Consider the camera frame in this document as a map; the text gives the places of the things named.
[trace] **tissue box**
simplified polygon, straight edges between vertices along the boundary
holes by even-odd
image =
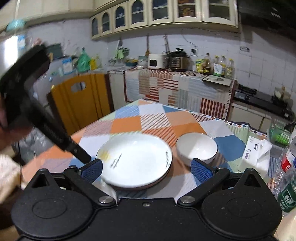
[[[242,161],[238,166],[240,172],[246,168],[254,168],[265,179],[269,169],[270,149],[272,145],[267,140],[259,140],[249,136]]]

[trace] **teal plastic bag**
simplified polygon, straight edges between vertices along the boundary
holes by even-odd
[[[85,49],[82,48],[81,55],[79,56],[77,61],[77,70],[79,73],[83,73],[90,70],[89,68],[90,60],[91,58],[87,55],[87,53],[85,52]]]

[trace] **rice cooker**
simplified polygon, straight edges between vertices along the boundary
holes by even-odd
[[[187,71],[188,59],[183,49],[176,48],[176,51],[170,53],[170,69],[172,71]]]
[[[168,67],[168,56],[166,53],[149,54],[148,68],[149,69],[166,69]]]

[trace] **oval plate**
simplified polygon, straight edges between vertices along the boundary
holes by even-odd
[[[172,150],[162,139],[148,134],[119,134],[107,141],[96,158],[103,161],[103,180],[120,188],[139,188],[168,173]]]

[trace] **electrical socket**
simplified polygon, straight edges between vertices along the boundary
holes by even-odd
[[[191,49],[191,56],[197,56],[197,49]]]

